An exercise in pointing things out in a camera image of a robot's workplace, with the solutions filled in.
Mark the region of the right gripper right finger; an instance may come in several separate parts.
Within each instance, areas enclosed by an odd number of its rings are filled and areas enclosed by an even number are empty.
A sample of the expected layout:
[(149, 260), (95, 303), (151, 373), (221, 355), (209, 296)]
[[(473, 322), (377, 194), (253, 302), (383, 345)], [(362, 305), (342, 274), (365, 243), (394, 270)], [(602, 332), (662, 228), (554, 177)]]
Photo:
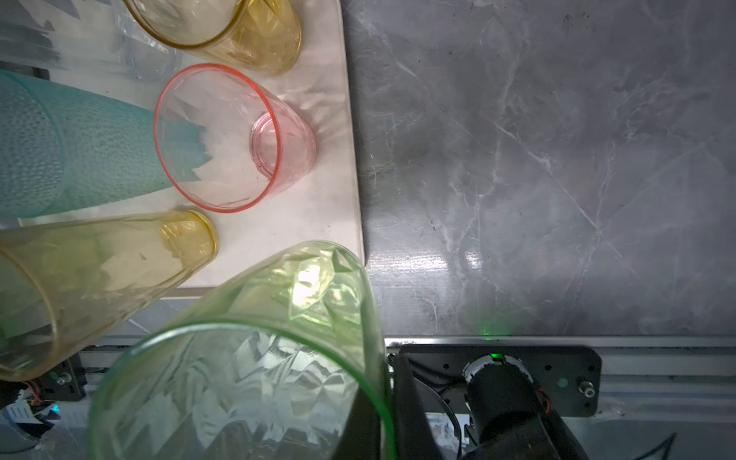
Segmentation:
[(399, 459), (442, 459), (431, 434), (427, 415), (419, 398), (416, 381), (407, 360), (393, 360), (393, 419)]

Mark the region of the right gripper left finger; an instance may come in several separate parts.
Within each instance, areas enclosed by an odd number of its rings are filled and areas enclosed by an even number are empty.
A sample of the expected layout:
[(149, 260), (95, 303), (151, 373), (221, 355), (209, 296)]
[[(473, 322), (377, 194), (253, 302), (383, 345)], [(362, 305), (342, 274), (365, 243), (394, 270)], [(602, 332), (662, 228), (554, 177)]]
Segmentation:
[(359, 390), (332, 459), (379, 460), (380, 458), (380, 416), (368, 396)]

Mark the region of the short green tumbler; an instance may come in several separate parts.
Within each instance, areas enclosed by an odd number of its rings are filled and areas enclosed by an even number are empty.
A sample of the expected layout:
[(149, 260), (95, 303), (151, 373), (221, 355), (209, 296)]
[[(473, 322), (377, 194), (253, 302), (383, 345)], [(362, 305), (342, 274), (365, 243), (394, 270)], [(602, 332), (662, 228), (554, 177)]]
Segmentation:
[(292, 246), (130, 347), (92, 398), (93, 459), (332, 459), (362, 390), (389, 429), (383, 331), (363, 262)]

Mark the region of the beige plastic tray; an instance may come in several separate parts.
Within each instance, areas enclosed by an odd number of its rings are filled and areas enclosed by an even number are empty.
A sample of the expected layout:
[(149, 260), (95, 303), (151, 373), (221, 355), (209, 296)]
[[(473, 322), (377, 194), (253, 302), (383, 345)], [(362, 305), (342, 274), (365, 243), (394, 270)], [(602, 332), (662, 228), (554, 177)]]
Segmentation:
[(363, 253), (356, 151), (341, 7), (296, 5), (303, 41), (299, 59), (276, 77), (230, 75), (201, 59), (184, 59), (168, 82), (55, 70), (54, 82), (160, 114), (155, 165), (179, 166), (174, 123), (201, 128), (205, 162), (180, 188), (46, 217), (71, 222), (197, 208), (220, 239), (215, 260), (174, 291), (199, 297), (297, 243), (328, 241)]

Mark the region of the pink tumbler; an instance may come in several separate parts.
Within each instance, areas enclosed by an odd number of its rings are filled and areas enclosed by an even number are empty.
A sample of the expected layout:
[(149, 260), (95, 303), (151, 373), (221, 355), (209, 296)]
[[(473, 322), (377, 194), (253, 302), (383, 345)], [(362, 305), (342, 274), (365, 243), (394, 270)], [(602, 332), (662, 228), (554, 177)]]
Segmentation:
[(310, 126), (243, 73), (187, 67), (162, 90), (155, 149), (174, 188), (198, 207), (232, 214), (293, 186), (316, 163)]

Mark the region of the tall yellow tumbler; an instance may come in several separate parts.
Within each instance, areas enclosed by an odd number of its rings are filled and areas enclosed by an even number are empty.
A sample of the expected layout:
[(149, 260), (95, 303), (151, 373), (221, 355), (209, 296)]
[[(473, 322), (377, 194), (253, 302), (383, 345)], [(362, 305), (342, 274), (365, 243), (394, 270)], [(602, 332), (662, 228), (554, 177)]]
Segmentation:
[(219, 249), (213, 222), (191, 210), (2, 231), (2, 380), (40, 377), (179, 287)]

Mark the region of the short yellow tumbler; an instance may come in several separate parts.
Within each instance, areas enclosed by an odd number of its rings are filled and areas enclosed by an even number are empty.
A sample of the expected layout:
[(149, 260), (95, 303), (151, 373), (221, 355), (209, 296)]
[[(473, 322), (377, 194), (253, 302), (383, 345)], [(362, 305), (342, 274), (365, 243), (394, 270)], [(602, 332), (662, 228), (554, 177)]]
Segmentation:
[(153, 38), (202, 59), (275, 76), (300, 55), (301, 22), (289, 1), (128, 1), (126, 7)]

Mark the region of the teal dotted tumbler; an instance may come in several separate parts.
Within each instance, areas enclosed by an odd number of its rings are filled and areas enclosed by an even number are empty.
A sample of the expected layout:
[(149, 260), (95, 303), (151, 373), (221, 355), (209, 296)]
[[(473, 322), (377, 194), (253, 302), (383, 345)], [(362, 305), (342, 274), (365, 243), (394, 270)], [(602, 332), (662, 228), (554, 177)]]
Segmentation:
[(142, 107), (1, 73), (1, 214), (36, 218), (171, 187)]

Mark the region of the clear glass tumbler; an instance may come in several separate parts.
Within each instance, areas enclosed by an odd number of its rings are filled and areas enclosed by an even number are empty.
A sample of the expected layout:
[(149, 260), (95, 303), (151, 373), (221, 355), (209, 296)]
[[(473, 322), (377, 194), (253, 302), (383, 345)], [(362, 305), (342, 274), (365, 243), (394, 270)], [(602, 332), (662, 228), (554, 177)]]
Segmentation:
[(123, 58), (135, 80), (168, 82), (181, 63), (178, 50), (150, 36), (136, 21), (124, 1), (113, 1), (115, 25), (122, 34)]

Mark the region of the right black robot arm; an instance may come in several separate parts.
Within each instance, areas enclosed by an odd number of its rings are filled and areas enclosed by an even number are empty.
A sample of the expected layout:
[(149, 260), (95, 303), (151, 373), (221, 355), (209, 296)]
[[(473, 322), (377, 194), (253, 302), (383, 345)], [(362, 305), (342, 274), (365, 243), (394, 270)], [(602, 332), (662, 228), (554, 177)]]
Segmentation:
[(564, 422), (598, 406), (603, 362), (585, 346), (404, 345), (393, 371), (391, 427), (358, 394), (335, 459), (441, 459), (425, 398), (450, 419), (458, 459), (585, 459)]

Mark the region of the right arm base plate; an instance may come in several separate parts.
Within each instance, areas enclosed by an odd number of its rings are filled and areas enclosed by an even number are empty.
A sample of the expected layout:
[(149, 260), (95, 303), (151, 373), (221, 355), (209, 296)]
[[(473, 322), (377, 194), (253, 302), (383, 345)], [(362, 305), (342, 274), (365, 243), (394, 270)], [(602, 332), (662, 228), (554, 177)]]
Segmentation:
[(466, 365), (487, 355), (516, 358), (563, 417), (590, 418), (598, 411), (602, 358), (583, 345), (522, 344), (483, 338), (479, 341), (393, 340), (387, 352), (405, 352), (425, 383), (440, 392), (459, 415), (468, 415), (466, 389), (457, 382)]

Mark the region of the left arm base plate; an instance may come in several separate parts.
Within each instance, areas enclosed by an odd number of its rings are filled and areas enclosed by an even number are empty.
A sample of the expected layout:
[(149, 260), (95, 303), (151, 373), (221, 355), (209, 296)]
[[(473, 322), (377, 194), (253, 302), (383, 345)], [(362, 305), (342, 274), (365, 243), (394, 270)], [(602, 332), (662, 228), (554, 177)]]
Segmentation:
[(44, 402), (78, 402), (85, 398), (86, 373), (80, 355), (63, 360), (36, 379), (38, 394)]

